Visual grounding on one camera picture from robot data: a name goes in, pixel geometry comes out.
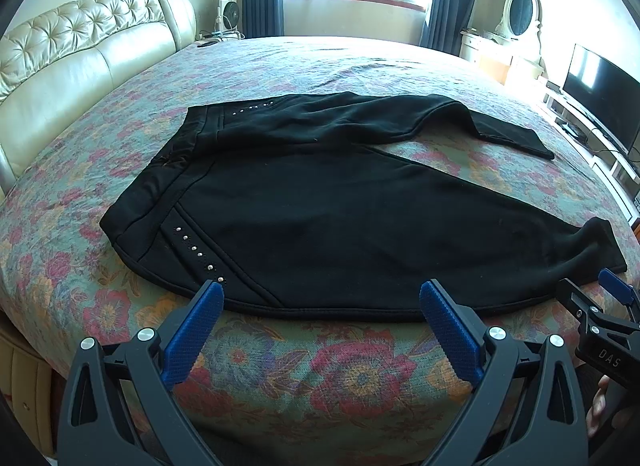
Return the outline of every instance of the white cabinet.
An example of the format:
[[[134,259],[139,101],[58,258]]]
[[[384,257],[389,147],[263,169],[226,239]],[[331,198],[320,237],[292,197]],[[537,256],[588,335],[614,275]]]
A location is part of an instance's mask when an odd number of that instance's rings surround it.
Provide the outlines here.
[[[523,80],[535,80],[543,72],[538,64],[519,57],[510,44],[467,31],[462,32],[460,57],[505,86],[521,86]]]

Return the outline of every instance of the bed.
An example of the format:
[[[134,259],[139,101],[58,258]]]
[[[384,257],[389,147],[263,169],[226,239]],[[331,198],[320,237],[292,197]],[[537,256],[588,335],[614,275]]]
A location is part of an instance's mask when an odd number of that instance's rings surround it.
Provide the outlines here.
[[[86,335],[102,344],[123,341],[187,302],[130,272],[98,221],[196,104],[345,90],[436,93],[533,128],[554,161],[471,139],[453,126],[428,126],[417,139],[383,149],[575,225],[593,216],[610,220],[628,263],[623,277],[638,285],[640,246],[602,182],[528,104],[468,62],[357,38],[264,38],[175,50],[114,84],[31,160],[25,157],[0,206],[0,306],[63,376]],[[0,126],[10,153],[2,135]],[[472,207],[460,205],[460,214]],[[584,290],[608,312],[623,313],[597,284]],[[518,338],[558,333],[572,348],[577,343],[574,319],[553,301],[485,321]],[[231,311],[223,312],[189,379],[175,387],[203,432],[257,449],[275,464],[352,466],[424,459],[469,391],[426,323],[295,322]]]

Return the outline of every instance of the cream leather headboard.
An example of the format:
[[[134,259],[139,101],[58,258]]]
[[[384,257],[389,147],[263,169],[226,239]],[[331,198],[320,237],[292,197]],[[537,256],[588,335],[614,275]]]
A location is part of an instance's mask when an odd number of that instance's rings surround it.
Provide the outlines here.
[[[0,200],[95,103],[194,41],[188,0],[79,0],[0,38]]]

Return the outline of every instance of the television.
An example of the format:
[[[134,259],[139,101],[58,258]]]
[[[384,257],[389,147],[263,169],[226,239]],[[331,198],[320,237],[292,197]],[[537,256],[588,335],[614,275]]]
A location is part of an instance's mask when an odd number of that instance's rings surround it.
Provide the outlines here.
[[[627,155],[640,130],[640,83],[579,45],[562,86],[606,137]]]

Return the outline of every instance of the metal screw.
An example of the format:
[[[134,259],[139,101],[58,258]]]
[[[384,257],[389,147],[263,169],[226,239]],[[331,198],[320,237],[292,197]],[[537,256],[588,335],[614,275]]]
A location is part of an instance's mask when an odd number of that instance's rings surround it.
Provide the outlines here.
[[[491,327],[489,329],[489,335],[494,340],[504,340],[507,337],[507,333],[501,327]]]
[[[80,341],[80,348],[83,350],[89,350],[91,347],[95,345],[95,340],[93,338],[85,338]]]
[[[138,339],[140,341],[149,341],[155,335],[156,332],[153,329],[142,329],[138,332]]]
[[[551,343],[554,347],[562,347],[562,345],[564,345],[564,340],[557,334],[551,334],[549,336],[549,343]]]

